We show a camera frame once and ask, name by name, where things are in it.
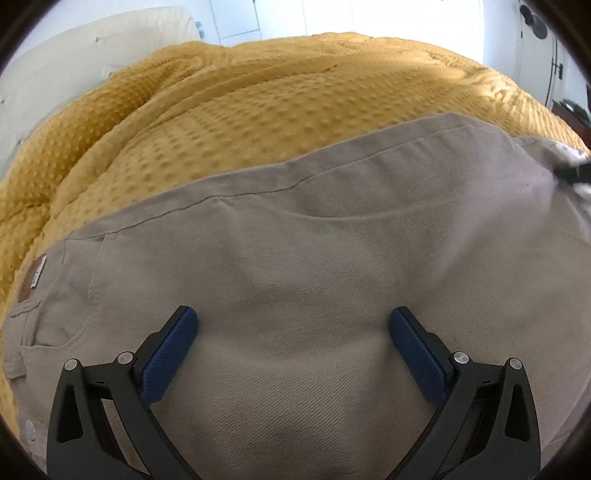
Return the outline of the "beige grey pants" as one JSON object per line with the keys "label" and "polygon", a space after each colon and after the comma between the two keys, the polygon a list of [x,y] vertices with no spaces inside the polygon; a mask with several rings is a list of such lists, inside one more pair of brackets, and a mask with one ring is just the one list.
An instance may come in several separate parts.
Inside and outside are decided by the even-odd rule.
{"label": "beige grey pants", "polygon": [[206,479],[382,479],[432,417],[390,340],[525,365],[542,457],[590,400],[590,192],[563,141],[457,114],[186,184],[41,249],[4,322],[19,440],[46,458],[58,376],[197,311],[154,413]]}

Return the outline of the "dark wooden dresser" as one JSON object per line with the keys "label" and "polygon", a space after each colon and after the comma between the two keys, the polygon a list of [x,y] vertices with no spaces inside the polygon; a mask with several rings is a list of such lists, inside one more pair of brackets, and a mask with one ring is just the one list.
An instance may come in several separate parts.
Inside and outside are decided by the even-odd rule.
{"label": "dark wooden dresser", "polygon": [[551,111],[564,120],[587,147],[590,146],[590,117],[585,109],[572,100],[563,99],[553,101]]}

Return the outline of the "white door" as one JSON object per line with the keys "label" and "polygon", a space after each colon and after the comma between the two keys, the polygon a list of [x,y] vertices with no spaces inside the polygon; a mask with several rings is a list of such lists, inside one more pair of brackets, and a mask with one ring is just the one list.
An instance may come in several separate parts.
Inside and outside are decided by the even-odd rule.
{"label": "white door", "polygon": [[[519,7],[521,4],[526,4],[539,16],[526,1],[519,1]],[[540,40],[534,36],[520,14],[517,83],[545,107],[551,108],[553,101],[560,99],[563,93],[564,55],[558,38],[547,27],[548,37]]]}

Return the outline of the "black items on door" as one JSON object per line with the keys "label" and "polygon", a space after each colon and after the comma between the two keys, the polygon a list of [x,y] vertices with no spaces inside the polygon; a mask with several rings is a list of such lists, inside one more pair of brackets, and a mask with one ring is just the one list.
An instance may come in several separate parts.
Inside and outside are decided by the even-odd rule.
{"label": "black items on door", "polygon": [[540,40],[545,40],[548,37],[548,27],[544,21],[534,14],[526,4],[521,4],[519,11],[525,24],[532,30],[534,36]]}

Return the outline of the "yellow dotted blanket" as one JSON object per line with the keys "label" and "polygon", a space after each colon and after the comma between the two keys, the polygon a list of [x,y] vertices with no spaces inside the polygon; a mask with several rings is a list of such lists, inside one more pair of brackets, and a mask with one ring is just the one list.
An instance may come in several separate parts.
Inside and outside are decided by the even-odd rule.
{"label": "yellow dotted blanket", "polygon": [[512,79],[437,46],[358,34],[160,49],[47,118],[1,183],[1,415],[20,430],[2,328],[68,228],[186,184],[457,114],[583,141]]}

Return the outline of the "cream padded headboard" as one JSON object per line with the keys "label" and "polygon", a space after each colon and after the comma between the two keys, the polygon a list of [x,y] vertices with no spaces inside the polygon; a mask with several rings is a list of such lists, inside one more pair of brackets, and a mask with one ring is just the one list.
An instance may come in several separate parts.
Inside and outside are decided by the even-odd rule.
{"label": "cream padded headboard", "polygon": [[199,39],[185,9],[160,7],[104,17],[24,53],[1,75],[1,174],[61,107],[161,48]]}

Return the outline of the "white wardrobe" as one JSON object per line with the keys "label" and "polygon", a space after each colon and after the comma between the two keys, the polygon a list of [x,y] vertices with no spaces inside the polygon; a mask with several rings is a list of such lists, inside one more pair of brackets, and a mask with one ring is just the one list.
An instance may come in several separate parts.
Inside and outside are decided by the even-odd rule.
{"label": "white wardrobe", "polygon": [[259,41],[259,18],[253,0],[211,0],[214,23],[222,46]]}

